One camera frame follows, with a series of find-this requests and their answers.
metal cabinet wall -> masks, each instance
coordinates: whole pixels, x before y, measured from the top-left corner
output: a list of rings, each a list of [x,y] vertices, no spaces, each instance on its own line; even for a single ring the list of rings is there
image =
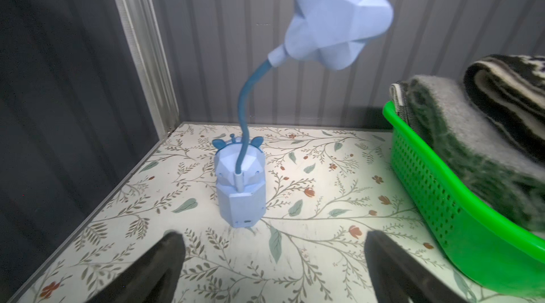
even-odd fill
[[[383,128],[388,87],[458,78],[490,53],[544,54],[545,0],[390,0],[388,32],[331,72],[289,60],[255,86],[251,122]],[[293,0],[154,0],[183,119],[236,122],[238,91],[283,41]]]

black and white blanket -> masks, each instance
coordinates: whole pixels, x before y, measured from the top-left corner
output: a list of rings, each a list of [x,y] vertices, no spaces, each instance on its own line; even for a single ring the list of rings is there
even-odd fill
[[[492,54],[469,66],[463,84],[511,143],[545,163],[545,57]]]

floral shelf liner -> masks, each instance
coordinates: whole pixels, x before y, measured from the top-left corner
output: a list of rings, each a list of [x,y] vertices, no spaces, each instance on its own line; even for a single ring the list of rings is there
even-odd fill
[[[453,269],[390,166],[389,132],[250,128],[265,138],[267,213],[230,227],[211,142],[231,133],[240,129],[181,125],[19,302],[84,302],[169,230],[187,246],[174,302],[376,302],[364,257],[373,229],[470,302],[545,302],[491,292]]]

metal trim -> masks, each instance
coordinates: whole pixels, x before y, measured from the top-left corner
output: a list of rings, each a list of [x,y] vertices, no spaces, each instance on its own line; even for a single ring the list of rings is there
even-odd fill
[[[159,139],[180,124],[152,0],[116,0],[119,17]]]

gooseneck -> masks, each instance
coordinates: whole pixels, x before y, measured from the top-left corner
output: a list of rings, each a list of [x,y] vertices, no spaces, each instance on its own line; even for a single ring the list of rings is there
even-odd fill
[[[240,149],[239,156],[236,159],[236,174],[240,174],[242,172],[242,161],[246,156],[246,151],[248,150],[248,144],[250,142],[250,132],[248,131],[248,123],[246,122],[246,103],[248,101],[248,95],[250,94],[254,84],[256,84],[272,67],[273,66],[268,59],[264,61],[259,68],[255,70],[253,75],[248,78],[240,91],[238,101],[238,117],[240,128],[242,129],[242,148]]]

